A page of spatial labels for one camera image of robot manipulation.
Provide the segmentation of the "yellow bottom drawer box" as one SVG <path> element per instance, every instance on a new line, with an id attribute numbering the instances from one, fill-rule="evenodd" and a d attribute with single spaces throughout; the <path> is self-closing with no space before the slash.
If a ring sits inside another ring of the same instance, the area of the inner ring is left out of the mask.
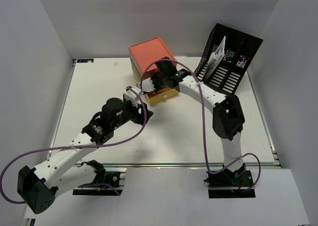
<path id="1" fill-rule="evenodd" d="M 167 100 L 169 98 L 175 97 L 179 94 L 179 92 L 172 88 L 163 88 L 157 93 L 148 92 L 145 93 L 144 96 L 147 99 L 148 103 L 153 106 L 159 102 Z"/>

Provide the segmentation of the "coral top drawer box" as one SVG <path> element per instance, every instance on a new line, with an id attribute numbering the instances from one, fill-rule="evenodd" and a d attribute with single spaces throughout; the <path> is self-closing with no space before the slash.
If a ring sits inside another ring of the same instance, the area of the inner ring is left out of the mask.
<path id="1" fill-rule="evenodd" d="M 174 55 L 160 37 L 156 37 L 129 47 L 130 60 L 134 62 L 140 74 L 153 61 L 169 57 L 175 60 Z"/>

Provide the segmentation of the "green drawer box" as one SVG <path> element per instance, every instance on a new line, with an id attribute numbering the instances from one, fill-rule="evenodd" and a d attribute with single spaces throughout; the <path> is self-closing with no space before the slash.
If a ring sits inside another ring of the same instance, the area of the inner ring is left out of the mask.
<path id="1" fill-rule="evenodd" d="M 142 78 L 142 74 L 139 73 L 138 68 L 135 66 L 134 62 L 131 61 L 132 71 L 133 75 L 135 76 L 135 79 L 137 82 L 139 82 Z"/>

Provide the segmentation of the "white printed paper booklet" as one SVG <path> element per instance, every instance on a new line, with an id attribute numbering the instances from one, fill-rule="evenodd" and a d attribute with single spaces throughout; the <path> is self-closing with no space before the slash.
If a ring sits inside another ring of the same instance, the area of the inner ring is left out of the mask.
<path id="1" fill-rule="evenodd" d="M 216 51 L 214 51 L 208 60 L 207 66 L 205 68 L 202 80 L 207 81 L 208 78 L 212 75 L 215 68 L 221 62 L 225 56 L 225 45 L 226 45 L 226 36 L 223 37 Z"/>

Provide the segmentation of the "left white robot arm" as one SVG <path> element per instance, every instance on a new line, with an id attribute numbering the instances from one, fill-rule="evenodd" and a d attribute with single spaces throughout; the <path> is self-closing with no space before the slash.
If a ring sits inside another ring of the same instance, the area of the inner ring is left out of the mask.
<path id="1" fill-rule="evenodd" d="M 100 112 L 71 142 L 72 148 L 60 150 L 33 168 L 18 173 L 17 192 L 34 214 L 47 210 L 54 200 L 77 187 L 116 187 L 104 166 L 83 158 L 114 136 L 114 131 L 131 121 L 144 125 L 153 116 L 147 104 L 137 98 L 110 98 Z"/>

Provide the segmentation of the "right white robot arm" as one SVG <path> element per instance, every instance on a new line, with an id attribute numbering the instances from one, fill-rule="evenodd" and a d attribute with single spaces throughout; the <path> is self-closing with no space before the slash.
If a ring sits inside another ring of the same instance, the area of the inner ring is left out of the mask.
<path id="1" fill-rule="evenodd" d="M 225 181 L 229 185 L 237 185 L 241 182 L 242 173 L 246 169 L 240 143 L 245 118 L 239 98 L 208 87 L 190 68 L 176 60 L 164 57 L 152 62 L 150 66 L 152 65 L 156 65 L 158 69 L 158 76 L 151 77 L 152 91 L 161 87 L 170 87 L 201 103 L 203 149 L 208 172 L 216 175 L 225 171 Z M 223 147 L 224 166 L 213 172 L 208 161 L 205 110 L 209 110 L 212 114 L 212 128 L 221 139 Z"/>

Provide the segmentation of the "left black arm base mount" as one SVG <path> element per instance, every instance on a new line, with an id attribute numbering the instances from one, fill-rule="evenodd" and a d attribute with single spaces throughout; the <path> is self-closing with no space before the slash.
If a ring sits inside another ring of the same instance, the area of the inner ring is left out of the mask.
<path id="1" fill-rule="evenodd" d="M 120 196 L 121 187 L 124 186 L 124 178 L 120 171 L 107 171 L 96 160 L 84 161 L 81 166 L 89 166 L 93 169 L 95 177 L 86 187 L 78 187 L 73 190 L 75 196 Z"/>

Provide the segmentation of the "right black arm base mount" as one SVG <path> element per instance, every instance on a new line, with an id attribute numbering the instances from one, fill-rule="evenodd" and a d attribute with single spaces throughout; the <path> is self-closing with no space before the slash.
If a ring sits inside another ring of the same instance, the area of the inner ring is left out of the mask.
<path id="1" fill-rule="evenodd" d="M 232 172 L 228 169 L 218 173 L 207 173 L 204 180 L 208 187 L 209 199 L 238 199 L 255 198 L 255 190 L 249 189 L 253 184 L 253 178 L 250 170 L 243 169 L 239 176 L 232 177 Z"/>

